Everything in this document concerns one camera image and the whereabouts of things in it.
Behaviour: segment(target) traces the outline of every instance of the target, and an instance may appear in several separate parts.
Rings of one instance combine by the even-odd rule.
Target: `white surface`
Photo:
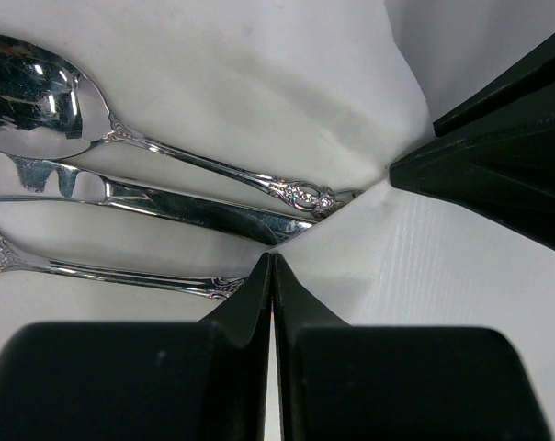
[[[498,3],[485,2],[489,10]],[[397,9],[394,23],[410,11]],[[451,18],[470,26],[470,33],[443,34],[448,25],[442,14],[438,26],[437,15],[424,14],[422,21],[405,21],[415,29],[410,35],[394,30],[397,40],[408,35],[401,47],[422,76],[436,116],[475,91],[474,80],[450,92],[422,73],[454,67],[450,55],[466,57],[475,32],[484,35],[486,28],[468,25],[464,11],[460,16],[455,6]],[[421,35],[417,29],[426,23],[429,33]],[[72,9],[50,0],[8,0],[0,3],[0,32],[82,66],[138,129],[257,170],[367,187],[385,176],[395,156],[430,135],[423,95],[393,44],[381,2],[90,0]],[[439,60],[436,44],[446,40],[455,49]],[[430,51],[430,67],[421,51]],[[484,60],[483,53],[476,56]],[[451,72],[460,78],[470,70]],[[283,209],[240,184],[122,145],[75,163]],[[0,227],[20,245],[55,257],[188,276],[247,274],[266,249],[169,221],[65,203],[2,204]],[[302,283],[350,322],[472,323],[503,331],[521,352],[555,429],[552,251],[385,181],[280,251]],[[145,288],[4,275],[0,347],[27,322],[196,320],[214,306]],[[279,439],[276,398],[272,382],[266,439]]]

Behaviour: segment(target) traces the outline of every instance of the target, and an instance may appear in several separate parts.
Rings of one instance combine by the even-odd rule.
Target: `black object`
[[[549,440],[499,333],[351,327],[269,254],[200,322],[24,328],[0,356],[0,440],[262,439],[270,296],[286,441]]]
[[[391,166],[392,185],[555,250],[555,34],[435,128],[440,139]]]

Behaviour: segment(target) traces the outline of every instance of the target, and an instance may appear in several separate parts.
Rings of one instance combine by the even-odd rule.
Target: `ornate handle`
[[[253,173],[145,136],[139,131],[124,125],[114,114],[110,114],[110,120],[112,131],[104,139],[104,142],[124,141],[145,150],[164,154],[230,179],[235,179],[274,198],[279,198],[294,209],[310,212],[315,218],[330,216],[345,205],[342,198],[355,198],[363,192],[355,189],[335,192],[329,187],[319,187],[311,182],[297,179],[287,180],[278,176]]]
[[[4,256],[0,262],[0,273],[18,269],[36,271],[138,287],[169,289],[214,300],[228,299],[247,279],[247,277],[174,277],[74,264],[27,253],[7,241],[2,235],[0,235],[0,251]]]

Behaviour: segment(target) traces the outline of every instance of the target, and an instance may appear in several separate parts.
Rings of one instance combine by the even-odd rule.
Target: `ornate spoon handle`
[[[355,198],[363,192],[355,189],[335,192],[329,187],[319,187],[299,179],[288,180],[278,176],[253,173],[165,144],[123,124],[114,115],[111,115],[110,118],[113,131],[104,139],[105,142],[124,141],[235,179],[274,198],[279,198],[295,209],[310,212],[315,218],[326,218],[345,205],[341,198]]]
[[[0,235],[0,251],[4,256],[4,259],[0,262],[0,273],[28,270],[138,287],[169,289],[214,300],[228,299],[246,281],[246,277],[174,277],[74,264],[23,251],[7,241],[2,235]]]

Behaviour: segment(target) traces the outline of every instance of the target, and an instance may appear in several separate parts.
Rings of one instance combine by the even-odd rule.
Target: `silver knife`
[[[316,222],[231,202],[147,187],[53,161],[0,153],[0,201],[67,200],[124,209],[246,237],[284,243]]]

